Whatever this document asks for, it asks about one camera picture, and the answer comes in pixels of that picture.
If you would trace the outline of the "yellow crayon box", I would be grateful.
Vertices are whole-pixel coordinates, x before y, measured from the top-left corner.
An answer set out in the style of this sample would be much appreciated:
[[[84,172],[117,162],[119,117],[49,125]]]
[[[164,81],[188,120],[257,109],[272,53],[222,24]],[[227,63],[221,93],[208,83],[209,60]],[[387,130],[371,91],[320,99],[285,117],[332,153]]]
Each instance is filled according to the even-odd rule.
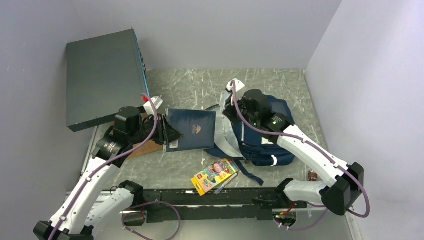
[[[191,183],[200,196],[222,185],[238,173],[237,166],[230,159],[220,159],[205,167],[191,178]]]

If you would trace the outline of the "wooden board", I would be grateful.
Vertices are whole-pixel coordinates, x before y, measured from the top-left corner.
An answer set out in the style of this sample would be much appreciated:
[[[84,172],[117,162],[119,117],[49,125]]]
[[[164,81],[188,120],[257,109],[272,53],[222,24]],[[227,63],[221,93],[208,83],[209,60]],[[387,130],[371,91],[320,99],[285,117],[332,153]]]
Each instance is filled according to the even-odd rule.
[[[145,113],[123,113],[116,114],[112,135],[115,141],[122,145],[117,154],[123,154],[129,150],[134,150],[126,156],[127,159],[145,156],[162,149],[162,146],[156,144],[153,140],[148,140],[144,145],[141,143],[146,136],[146,117]]]

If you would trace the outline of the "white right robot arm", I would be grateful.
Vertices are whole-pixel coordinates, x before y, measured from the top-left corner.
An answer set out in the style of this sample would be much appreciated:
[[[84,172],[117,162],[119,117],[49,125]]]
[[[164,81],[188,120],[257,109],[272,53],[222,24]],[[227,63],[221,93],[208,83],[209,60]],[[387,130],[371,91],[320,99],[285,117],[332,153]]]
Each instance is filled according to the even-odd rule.
[[[348,164],[312,141],[292,117],[274,112],[269,97],[258,89],[244,96],[229,89],[221,93],[222,135],[229,146],[255,166],[286,166],[294,158],[309,166],[321,178],[316,183],[286,178],[276,188],[276,203],[287,208],[293,202],[316,203],[342,216],[352,211],[363,196],[365,212],[371,211],[364,187],[364,168]]]

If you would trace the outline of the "dark grey metal equipment box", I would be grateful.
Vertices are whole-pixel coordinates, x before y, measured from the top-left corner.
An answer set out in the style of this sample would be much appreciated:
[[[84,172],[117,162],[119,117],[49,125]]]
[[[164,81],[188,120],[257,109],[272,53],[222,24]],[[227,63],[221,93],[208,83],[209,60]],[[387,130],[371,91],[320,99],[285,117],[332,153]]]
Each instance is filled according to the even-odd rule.
[[[107,124],[122,107],[150,95],[134,29],[66,45],[66,125],[75,132]]]

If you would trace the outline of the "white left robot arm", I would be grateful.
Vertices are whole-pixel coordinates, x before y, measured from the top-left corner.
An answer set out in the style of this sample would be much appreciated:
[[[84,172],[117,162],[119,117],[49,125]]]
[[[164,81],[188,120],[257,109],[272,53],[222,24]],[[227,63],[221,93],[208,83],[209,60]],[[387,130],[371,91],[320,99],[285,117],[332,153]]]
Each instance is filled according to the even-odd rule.
[[[106,182],[116,174],[127,157],[158,134],[161,117],[152,103],[143,106],[152,118],[147,125],[137,107],[123,107],[115,115],[114,125],[100,139],[75,188],[59,210],[47,221],[39,221],[33,233],[39,240],[94,240],[112,217],[125,210],[142,211],[149,205],[175,207],[165,201],[148,198],[144,188],[130,180],[122,182],[114,193],[95,206]]]

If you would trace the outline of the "copper pipe fitting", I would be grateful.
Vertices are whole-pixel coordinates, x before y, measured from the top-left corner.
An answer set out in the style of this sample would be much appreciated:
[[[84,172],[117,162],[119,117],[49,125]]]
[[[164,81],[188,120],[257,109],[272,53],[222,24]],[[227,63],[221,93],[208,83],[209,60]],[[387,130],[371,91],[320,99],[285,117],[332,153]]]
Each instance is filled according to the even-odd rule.
[[[318,175],[313,170],[310,170],[308,172],[308,174],[307,174],[307,177],[308,177],[308,181],[309,182],[316,182],[317,181],[317,178],[318,178]]]

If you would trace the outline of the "aluminium frame rail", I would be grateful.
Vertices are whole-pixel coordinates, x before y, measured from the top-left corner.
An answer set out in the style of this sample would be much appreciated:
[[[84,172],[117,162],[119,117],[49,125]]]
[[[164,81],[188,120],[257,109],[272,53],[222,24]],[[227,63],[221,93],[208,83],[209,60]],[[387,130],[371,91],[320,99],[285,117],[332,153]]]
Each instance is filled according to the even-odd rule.
[[[349,165],[330,154],[296,125],[291,125],[282,132],[265,131],[264,135],[309,165],[322,179],[313,183],[288,178],[278,186],[284,197],[291,202],[303,201],[310,206],[324,208],[326,212],[344,215],[351,212],[354,202],[359,196],[363,196],[366,209],[362,217],[369,216],[370,199],[363,185],[364,170],[361,165]],[[91,158],[92,153],[86,155],[84,172]]]

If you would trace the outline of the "blue pen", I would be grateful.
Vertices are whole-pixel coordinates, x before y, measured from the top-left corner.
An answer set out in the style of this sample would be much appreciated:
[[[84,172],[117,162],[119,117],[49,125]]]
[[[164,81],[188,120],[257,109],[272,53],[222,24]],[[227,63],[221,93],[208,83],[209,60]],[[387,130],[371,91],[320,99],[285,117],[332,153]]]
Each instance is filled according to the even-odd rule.
[[[236,172],[231,177],[229,177],[224,183],[222,183],[217,190],[214,191],[215,195],[218,195],[223,191],[223,189],[234,179],[238,176],[238,173]]]

